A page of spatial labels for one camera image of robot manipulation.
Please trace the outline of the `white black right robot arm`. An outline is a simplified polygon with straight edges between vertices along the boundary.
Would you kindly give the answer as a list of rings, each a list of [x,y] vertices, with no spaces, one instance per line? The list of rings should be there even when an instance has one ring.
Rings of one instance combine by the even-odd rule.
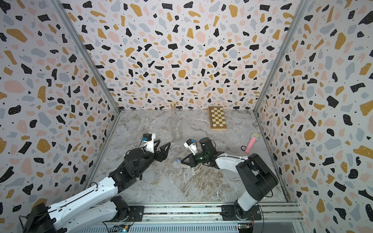
[[[199,141],[200,149],[194,139],[188,139],[184,147],[191,154],[179,160],[179,163],[191,168],[199,164],[218,170],[228,170],[237,173],[244,185],[244,193],[235,201],[232,210],[222,210],[221,215],[225,219],[246,220],[254,217],[257,203],[268,194],[273,194],[273,189],[278,185],[278,178],[262,160],[253,153],[246,157],[230,155],[223,151],[217,151],[216,144],[208,137]]]

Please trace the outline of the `clear glass bottle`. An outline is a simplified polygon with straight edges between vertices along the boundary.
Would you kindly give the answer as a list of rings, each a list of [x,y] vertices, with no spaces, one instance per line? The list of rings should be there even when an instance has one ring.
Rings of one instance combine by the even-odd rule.
[[[179,141],[182,138],[181,121],[177,114],[176,107],[171,107],[171,131],[174,141]]]

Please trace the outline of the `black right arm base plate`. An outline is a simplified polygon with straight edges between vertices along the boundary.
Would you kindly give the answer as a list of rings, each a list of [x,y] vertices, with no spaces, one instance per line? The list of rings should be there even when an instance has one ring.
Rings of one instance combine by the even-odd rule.
[[[254,205],[249,210],[244,211],[238,204],[233,205],[222,205],[221,213],[224,221],[251,221],[251,220],[262,220],[262,214],[258,205]]]

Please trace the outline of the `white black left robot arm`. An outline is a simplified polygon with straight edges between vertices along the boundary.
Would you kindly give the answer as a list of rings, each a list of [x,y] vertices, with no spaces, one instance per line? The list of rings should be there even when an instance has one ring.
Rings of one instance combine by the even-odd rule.
[[[154,161],[167,159],[171,143],[143,146],[128,151],[123,162],[107,177],[61,202],[32,208],[21,223],[24,233],[76,233],[99,222],[135,221],[136,215],[120,193],[142,179]]]

